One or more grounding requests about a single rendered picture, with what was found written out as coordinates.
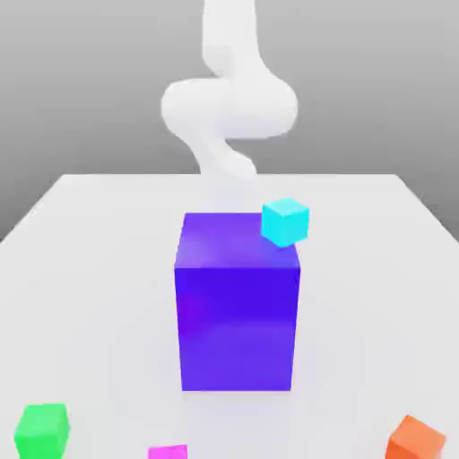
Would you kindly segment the small cyan cube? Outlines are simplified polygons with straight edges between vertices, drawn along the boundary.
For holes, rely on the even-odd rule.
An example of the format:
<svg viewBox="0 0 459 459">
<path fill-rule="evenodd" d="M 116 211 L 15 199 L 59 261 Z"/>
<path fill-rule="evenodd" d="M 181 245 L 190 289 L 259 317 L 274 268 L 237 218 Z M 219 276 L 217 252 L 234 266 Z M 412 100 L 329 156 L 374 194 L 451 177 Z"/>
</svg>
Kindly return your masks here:
<svg viewBox="0 0 459 459">
<path fill-rule="evenodd" d="M 263 204 L 261 234 L 277 247 L 289 247 L 308 236 L 309 208 L 292 198 Z"/>
</svg>

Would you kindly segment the small magenta cube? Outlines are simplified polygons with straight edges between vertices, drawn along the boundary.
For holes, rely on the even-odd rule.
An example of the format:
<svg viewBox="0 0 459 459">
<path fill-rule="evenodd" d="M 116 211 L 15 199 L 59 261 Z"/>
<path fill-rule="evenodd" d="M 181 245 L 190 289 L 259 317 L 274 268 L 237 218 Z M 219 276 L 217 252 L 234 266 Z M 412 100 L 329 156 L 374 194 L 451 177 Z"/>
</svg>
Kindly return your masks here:
<svg viewBox="0 0 459 459">
<path fill-rule="evenodd" d="M 187 459 L 187 445 L 151 447 L 147 459 Z"/>
</svg>

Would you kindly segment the small green cube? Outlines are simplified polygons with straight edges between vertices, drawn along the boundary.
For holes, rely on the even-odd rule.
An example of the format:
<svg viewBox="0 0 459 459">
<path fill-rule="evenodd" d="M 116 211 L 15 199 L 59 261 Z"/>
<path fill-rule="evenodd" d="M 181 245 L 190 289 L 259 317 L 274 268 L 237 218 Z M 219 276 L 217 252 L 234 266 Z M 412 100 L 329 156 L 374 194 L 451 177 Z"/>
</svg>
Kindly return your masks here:
<svg viewBox="0 0 459 459">
<path fill-rule="evenodd" d="M 27 405 L 14 432 L 20 459 L 62 459 L 70 424 L 63 403 Z"/>
</svg>

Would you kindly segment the small orange cube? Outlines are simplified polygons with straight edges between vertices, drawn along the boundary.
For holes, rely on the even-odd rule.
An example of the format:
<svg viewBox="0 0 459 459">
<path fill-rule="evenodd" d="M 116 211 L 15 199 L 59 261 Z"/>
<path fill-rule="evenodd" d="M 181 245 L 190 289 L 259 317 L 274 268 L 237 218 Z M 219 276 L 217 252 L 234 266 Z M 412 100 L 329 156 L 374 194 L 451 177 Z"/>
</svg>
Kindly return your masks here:
<svg viewBox="0 0 459 459">
<path fill-rule="evenodd" d="M 446 436 L 406 415 L 388 439 L 385 459 L 441 459 Z"/>
</svg>

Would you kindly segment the large purple box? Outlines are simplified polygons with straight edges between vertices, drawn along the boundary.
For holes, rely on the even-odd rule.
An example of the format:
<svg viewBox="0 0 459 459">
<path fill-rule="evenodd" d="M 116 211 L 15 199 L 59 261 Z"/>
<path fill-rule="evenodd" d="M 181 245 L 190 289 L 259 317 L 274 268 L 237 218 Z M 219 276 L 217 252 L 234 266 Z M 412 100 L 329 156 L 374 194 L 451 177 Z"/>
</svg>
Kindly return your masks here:
<svg viewBox="0 0 459 459">
<path fill-rule="evenodd" d="M 294 246 L 258 213 L 188 212 L 174 265 L 185 391 L 291 388 L 300 285 Z"/>
</svg>

